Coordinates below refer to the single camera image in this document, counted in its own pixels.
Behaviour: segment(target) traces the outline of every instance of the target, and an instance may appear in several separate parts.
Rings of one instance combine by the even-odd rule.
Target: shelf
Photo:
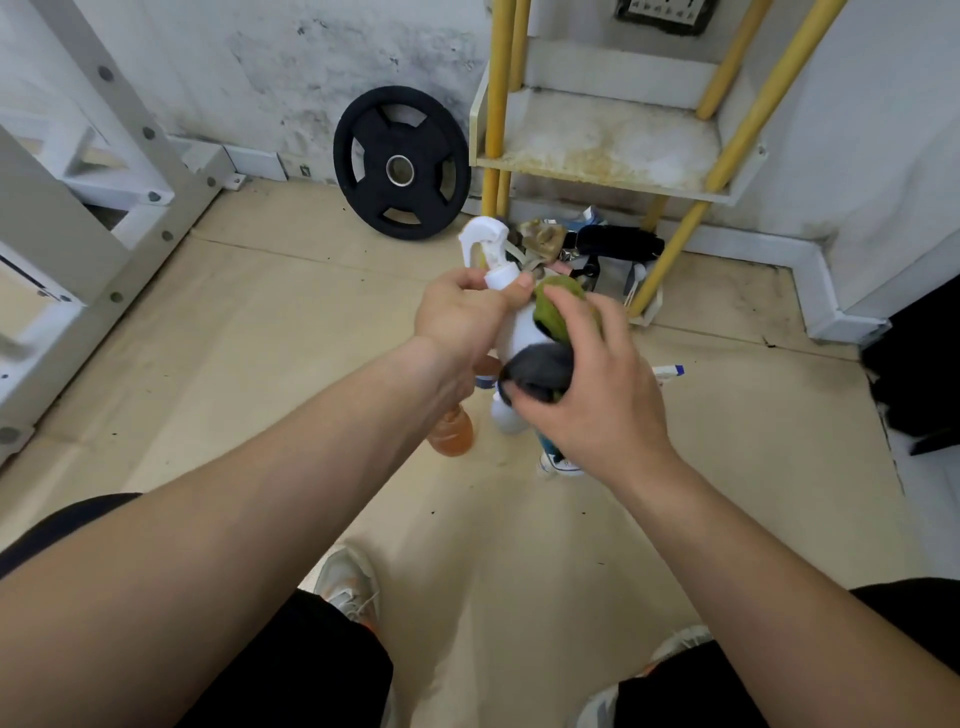
[[[486,74],[480,83],[470,114],[471,163],[732,205],[766,150],[759,141],[728,189],[706,192],[713,163],[754,99],[741,74],[715,117],[697,119],[693,108],[713,68],[530,38],[525,87],[508,99],[499,158],[484,155]]]
[[[686,109],[524,89],[508,103],[504,147],[502,157],[477,164],[696,197],[720,155],[720,136]]]

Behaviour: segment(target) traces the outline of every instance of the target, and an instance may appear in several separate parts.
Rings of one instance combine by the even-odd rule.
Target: white squat rack
[[[36,156],[0,127],[0,266],[43,297],[0,334],[0,464],[224,186],[223,147],[159,129],[72,0],[0,0],[21,49],[63,100]],[[94,144],[117,167],[85,165]],[[126,210],[109,231],[84,203]]]

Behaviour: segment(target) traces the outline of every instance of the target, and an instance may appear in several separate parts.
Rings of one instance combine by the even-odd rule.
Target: floor
[[[403,341],[458,250],[378,235],[333,187],[224,193],[3,473],[0,546],[155,488]],[[846,587],[927,571],[855,351],[805,337],[788,271],[684,255],[636,342],[687,368],[665,389],[682,455],[790,546]],[[379,570],[417,726],[562,725],[697,619],[608,493],[537,479],[534,436],[501,435],[489,404],[467,402],[470,453],[421,447],[346,534]]]

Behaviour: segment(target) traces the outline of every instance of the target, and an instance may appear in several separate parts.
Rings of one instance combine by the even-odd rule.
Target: wall socket
[[[618,0],[616,17],[653,25],[678,36],[698,36],[707,27],[718,0]]]

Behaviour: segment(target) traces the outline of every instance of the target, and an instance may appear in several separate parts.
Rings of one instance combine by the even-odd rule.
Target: white wall
[[[333,178],[332,134],[353,98],[378,85],[412,85],[466,121],[489,50],[484,0],[77,2],[167,131],[278,151],[292,173],[306,163],[323,180]],[[723,0],[701,38],[613,21],[613,0],[535,0],[531,29],[719,61],[747,4]],[[747,58],[755,80],[779,57],[810,5],[774,3]],[[911,206],[914,188],[947,181],[946,173],[929,170],[938,156],[953,153],[946,141],[935,140],[960,119],[957,27],[955,0],[850,0],[768,125],[770,158],[755,183],[737,207],[715,207],[709,221],[831,239],[828,258],[840,279],[838,294],[844,305],[858,301],[875,283],[863,277],[864,267],[903,242],[876,238],[877,228],[886,225],[876,211]],[[0,51],[10,42],[2,38],[0,33]],[[24,84],[0,80],[0,106],[36,105],[34,97]],[[936,146],[941,143],[942,152]],[[921,162],[924,155],[932,160]],[[924,182],[924,175],[933,177]],[[519,182],[528,191],[607,206],[641,209],[646,199],[552,181]],[[945,203],[911,209],[926,215],[931,205]],[[678,201],[670,211],[676,215],[683,208]],[[940,227],[950,225],[945,219]],[[906,237],[912,244],[914,236]],[[917,259],[935,243],[916,245],[906,257],[916,253]],[[890,267],[878,267],[877,280]],[[854,274],[856,286],[848,280]]]

